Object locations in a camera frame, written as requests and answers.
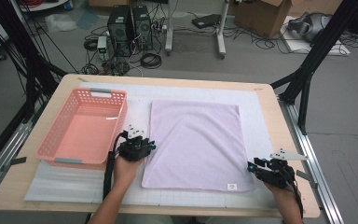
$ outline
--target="white metal stand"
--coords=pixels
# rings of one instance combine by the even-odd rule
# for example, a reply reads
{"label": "white metal stand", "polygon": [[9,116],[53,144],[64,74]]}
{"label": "white metal stand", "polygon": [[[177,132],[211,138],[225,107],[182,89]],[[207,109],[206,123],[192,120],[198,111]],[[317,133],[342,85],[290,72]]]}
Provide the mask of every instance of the white metal stand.
{"label": "white metal stand", "polygon": [[[168,1],[168,15],[170,17],[168,18],[167,36],[165,39],[165,52],[167,52],[168,56],[171,55],[172,39],[173,39],[173,26],[172,26],[173,9],[172,9],[172,4],[170,4],[170,2],[171,1]],[[225,29],[228,6],[229,6],[229,0],[225,0],[223,4],[223,11],[221,14],[220,26],[216,31],[217,43],[219,45],[219,54],[222,59],[226,57],[226,47],[225,47],[225,41],[223,39],[223,31]]]}

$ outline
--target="person's left hand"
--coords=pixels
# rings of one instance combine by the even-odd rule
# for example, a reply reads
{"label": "person's left hand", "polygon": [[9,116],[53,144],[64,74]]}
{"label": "person's left hand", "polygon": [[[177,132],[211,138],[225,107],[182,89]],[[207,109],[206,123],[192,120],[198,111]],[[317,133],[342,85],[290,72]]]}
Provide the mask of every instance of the person's left hand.
{"label": "person's left hand", "polygon": [[118,156],[115,159],[114,168],[114,188],[127,190],[136,176],[136,170],[144,160],[126,161],[124,158]]}

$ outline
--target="black aluminum profile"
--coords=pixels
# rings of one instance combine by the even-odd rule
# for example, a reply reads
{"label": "black aluminum profile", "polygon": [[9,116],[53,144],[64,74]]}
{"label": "black aluminum profile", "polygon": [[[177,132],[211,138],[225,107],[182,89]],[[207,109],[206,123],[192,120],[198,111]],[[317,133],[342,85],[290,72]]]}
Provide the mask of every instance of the black aluminum profile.
{"label": "black aluminum profile", "polygon": [[357,14],[358,0],[343,0],[300,67],[289,76],[270,84],[273,89],[276,89],[289,83],[286,90],[279,94],[280,100],[288,105],[293,105],[297,96],[301,93],[298,126],[305,135],[307,134],[306,116],[312,76]]}

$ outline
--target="white plastic bag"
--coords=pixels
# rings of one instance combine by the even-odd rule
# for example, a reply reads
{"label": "white plastic bag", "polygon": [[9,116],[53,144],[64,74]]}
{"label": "white plastic bag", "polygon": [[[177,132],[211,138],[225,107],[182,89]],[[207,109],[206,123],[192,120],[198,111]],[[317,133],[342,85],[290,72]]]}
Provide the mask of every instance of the white plastic bag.
{"label": "white plastic bag", "polygon": [[75,30],[76,23],[66,14],[53,14],[45,18],[49,33]]}

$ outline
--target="white mat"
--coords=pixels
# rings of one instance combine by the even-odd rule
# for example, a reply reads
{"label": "white mat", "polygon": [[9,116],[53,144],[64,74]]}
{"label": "white mat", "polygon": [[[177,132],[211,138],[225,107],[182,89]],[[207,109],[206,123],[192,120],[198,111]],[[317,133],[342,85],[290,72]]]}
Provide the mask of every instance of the white mat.
{"label": "white mat", "polygon": [[[283,42],[288,48],[288,50],[293,53],[309,53],[311,49],[310,43],[305,41],[301,35],[298,35],[296,33],[296,31],[287,30],[289,21],[294,19],[295,17],[287,16],[284,20],[284,24],[281,28],[282,39],[284,39]],[[341,45],[341,42],[339,42],[339,40],[328,53],[328,55],[336,56],[349,56],[350,54],[350,51],[345,48],[345,46]]]}
{"label": "white mat", "polygon": [[[128,93],[128,114],[124,127],[130,123],[136,127],[147,130],[150,119],[150,107],[153,100],[187,100],[238,105],[240,107],[243,139],[248,158],[268,158],[272,152],[267,127],[258,103],[257,95],[252,91],[226,91],[216,89],[173,88],[159,86],[82,83],[81,87],[123,90]],[[65,179],[43,176],[51,169],[58,167],[39,164],[35,178],[31,184],[26,201],[49,202],[83,202],[99,203],[102,200],[103,185],[96,188],[89,186],[89,193],[79,193],[85,188],[70,172]],[[273,198],[260,181],[255,181],[255,191],[248,193],[215,192],[205,190],[174,190],[174,189],[143,189],[141,187],[143,165],[138,169],[137,176],[130,186],[123,204],[150,204],[174,206],[207,206],[207,207],[237,207],[237,208],[266,208],[274,207]]]}

